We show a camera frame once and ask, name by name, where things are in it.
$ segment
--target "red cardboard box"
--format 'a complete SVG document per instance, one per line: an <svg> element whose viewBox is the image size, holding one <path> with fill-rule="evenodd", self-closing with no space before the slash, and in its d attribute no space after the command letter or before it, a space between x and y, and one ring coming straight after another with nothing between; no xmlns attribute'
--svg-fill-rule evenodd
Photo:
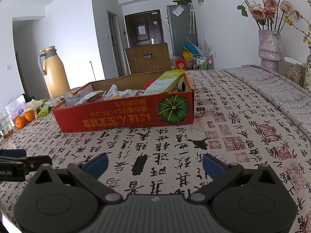
<svg viewBox="0 0 311 233"><path fill-rule="evenodd" d="M158 79L164 71L132 74L110 80L95 81L78 89L81 94L104 90L115 84L119 91L144 89L149 81ZM106 128L145 128L192 124L194 90L188 76L181 78L178 88L183 92L137 96L66 107L63 100L52 111L64 133L99 131Z"/></svg>

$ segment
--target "green snack package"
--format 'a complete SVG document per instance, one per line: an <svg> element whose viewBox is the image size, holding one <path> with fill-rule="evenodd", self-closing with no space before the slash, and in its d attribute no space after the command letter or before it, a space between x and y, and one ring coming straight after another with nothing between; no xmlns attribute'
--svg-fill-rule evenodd
<svg viewBox="0 0 311 233"><path fill-rule="evenodd" d="M146 89L144 95L171 93L185 73L181 69L166 71Z"/></svg>

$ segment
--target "pumpkin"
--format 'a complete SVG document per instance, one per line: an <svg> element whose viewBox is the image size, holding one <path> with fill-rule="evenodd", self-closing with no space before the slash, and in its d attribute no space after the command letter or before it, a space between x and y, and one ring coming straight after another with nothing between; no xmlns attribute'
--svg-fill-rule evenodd
<svg viewBox="0 0 311 233"><path fill-rule="evenodd" d="M182 122L189 113L188 101L179 95L170 95L164 98L158 106L158 115L166 123Z"/></svg>

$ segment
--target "refrigerator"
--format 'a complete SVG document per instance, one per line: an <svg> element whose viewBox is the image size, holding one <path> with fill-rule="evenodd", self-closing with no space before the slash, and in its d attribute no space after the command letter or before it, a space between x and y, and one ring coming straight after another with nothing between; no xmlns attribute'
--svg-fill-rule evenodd
<svg viewBox="0 0 311 233"><path fill-rule="evenodd" d="M193 34L192 21L192 30L190 34L190 5L183 5L185 10L179 16L172 12L176 7L177 5L168 5L167 14L171 31L173 55L183 58L183 52L185 49L180 47L189 42L186 37L191 43L197 46L197 29L195 29L195 34Z"/></svg>

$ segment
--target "thermos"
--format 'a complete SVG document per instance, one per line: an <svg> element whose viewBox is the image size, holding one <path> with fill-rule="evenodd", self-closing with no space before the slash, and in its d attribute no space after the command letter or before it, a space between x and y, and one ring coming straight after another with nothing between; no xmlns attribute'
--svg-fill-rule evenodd
<svg viewBox="0 0 311 233"><path fill-rule="evenodd" d="M70 92L64 64L58 57L55 46L49 46L40 51L38 65L41 73L44 75L51 99L58 98Z"/></svg>

